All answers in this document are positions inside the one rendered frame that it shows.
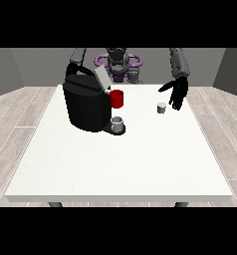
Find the black coffee machine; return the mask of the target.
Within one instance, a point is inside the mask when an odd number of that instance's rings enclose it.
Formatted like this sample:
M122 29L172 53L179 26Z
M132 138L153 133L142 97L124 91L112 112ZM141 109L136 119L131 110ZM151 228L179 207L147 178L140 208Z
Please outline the black coffee machine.
M95 76L71 74L65 78L63 91L70 122L84 131L106 131L113 135L125 133L112 131L110 92L105 92Z

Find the red pod holder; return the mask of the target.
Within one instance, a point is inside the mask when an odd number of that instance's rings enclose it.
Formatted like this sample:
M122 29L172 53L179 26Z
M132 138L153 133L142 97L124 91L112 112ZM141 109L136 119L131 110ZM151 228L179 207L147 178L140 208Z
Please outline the red pod holder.
M123 106L123 91L112 90L110 92L111 97L111 107L114 109L119 109Z

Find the small grey cup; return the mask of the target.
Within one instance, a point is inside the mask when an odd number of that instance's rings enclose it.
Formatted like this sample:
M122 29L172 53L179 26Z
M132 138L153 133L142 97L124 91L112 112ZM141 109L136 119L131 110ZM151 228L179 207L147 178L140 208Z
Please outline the small grey cup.
M123 130L123 120L121 117L113 117L111 119L112 131L121 132Z

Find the pale grey machine lid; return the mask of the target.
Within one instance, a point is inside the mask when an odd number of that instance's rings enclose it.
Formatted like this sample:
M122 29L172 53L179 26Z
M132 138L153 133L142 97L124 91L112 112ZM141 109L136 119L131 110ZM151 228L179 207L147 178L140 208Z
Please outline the pale grey machine lid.
M105 69L104 66L99 66L95 68L95 74L102 89L106 91L113 83L108 75L107 70Z

